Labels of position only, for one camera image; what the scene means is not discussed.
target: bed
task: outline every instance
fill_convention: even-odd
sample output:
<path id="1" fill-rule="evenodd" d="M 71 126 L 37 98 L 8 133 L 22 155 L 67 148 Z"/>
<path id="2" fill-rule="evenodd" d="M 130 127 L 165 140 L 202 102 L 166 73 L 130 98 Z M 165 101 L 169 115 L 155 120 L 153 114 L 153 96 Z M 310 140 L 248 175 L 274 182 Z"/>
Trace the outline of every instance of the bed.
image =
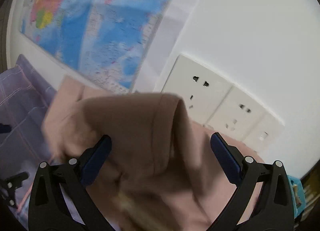
<path id="1" fill-rule="evenodd" d="M 28 226 L 28 196 L 39 163 L 54 163 L 41 133 L 41 123 L 55 90 L 20 55 L 16 66 L 0 74 L 0 121 L 12 131 L 0 135 L 0 178 L 26 171 L 30 177 L 16 190 L 12 213 Z"/>

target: folded fabric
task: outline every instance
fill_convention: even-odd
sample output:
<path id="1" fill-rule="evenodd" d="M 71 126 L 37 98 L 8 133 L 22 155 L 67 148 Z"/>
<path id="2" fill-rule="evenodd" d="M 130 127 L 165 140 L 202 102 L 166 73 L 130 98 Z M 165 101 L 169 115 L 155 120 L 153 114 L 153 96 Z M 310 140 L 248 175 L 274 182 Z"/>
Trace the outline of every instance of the folded fabric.
<path id="1" fill-rule="evenodd" d="M 87 192 L 122 230 L 206 230 L 236 189 L 210 149 L 214 131 L 190 122 L 175 95 L 112 96 L 66 77 L 43 132 L 62 161 L 80 156 L 103 134 L 111 137 L 111 154 Z M 225 140 L 261 162 L 243 143 Z M 241 222 L 249 218 L 260 188 Z"/>

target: metal screw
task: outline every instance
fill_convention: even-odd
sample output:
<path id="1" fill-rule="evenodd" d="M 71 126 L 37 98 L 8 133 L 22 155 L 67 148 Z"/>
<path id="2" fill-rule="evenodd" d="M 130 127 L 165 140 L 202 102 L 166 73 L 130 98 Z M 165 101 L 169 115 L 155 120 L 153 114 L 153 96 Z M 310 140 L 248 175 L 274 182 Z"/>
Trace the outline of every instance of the metal screw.
<path id="1" fill-rule="evenodd" d="M 69 164 L 70 165 L 75 165 L 77 163 L 77 159 L 76 158 L 72 158 L 69 160 Z"/>
<path id="2" fill-rule="evenodd" d="M 254 159 L 253 159 L 252 157 L 250 157 L 250 156 L 247 156 L 247 157 L 245 158 L 245 161 L 246 161 L 247 163 L 253 163 L 253 162 L 254 162 Z"/>
<path id="3" fill-rule="evenodd" d="M 279 168 L 281 168 L 283 164 L 282 164 L 281 161 L 276 161 L 276 165 L 277 165 Z"/>
<path id="4" fill-rule="evenodd" d="M 40 168 L 45 168 L 45 167 L 47 167 L 47 163 L 46 162 L 41 162 L 40 163 Z"/>

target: blue gripper pad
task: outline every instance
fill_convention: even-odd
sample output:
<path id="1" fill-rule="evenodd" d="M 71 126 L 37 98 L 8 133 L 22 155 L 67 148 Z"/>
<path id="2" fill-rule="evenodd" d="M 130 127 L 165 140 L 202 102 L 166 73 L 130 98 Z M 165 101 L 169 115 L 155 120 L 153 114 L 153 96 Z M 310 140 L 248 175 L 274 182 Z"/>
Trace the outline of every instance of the blue gripper pad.
<path id="1" fill-rule="evenodd" d="M 238 186 L 242 181 L 241 166 L 226 147 L 228 144 L 224 141 L 219 133 L 214 133 L 211 136 L 210 145 L 211 150 L 218 159 L 218 162 L 221 165 L 229 182 Z"/>
<path id="2" fill-rule="evenodd" d="M 111 152 L 111 138 L 104 135 L 100 141 L 93 147 L 86 149 L 79 158 L 85 160 L 86 163 L 81 167 L 81 184 L 86 187 L 91 185 L 104 164 L 106 158 Z"/>

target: outlet plate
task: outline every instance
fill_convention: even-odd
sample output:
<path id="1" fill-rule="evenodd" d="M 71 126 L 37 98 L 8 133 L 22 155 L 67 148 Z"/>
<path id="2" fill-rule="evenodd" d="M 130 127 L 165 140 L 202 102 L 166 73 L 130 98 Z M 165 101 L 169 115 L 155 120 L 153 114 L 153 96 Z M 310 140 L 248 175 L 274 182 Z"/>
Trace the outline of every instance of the outlet plate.
<path id="1" fill-rule="evenodd" d="M 284 123 L 267 113 L 262 120 L 252 129 L 243 142 L 256 152 L 264 150 L 284 130 Z"/>
<path id="2" fill-rule="evenodd" d="M 180 55 L 163 92 L 181 96 L 188 115 L 204 124 L 231 89 L 232 84 L 205 66 Z"/>
<path id="3" fill-rule="evenodd" d="M 252 97 L 233 87 L 208 121 L 208 126 L 243 141 L 267 111 Z"/>

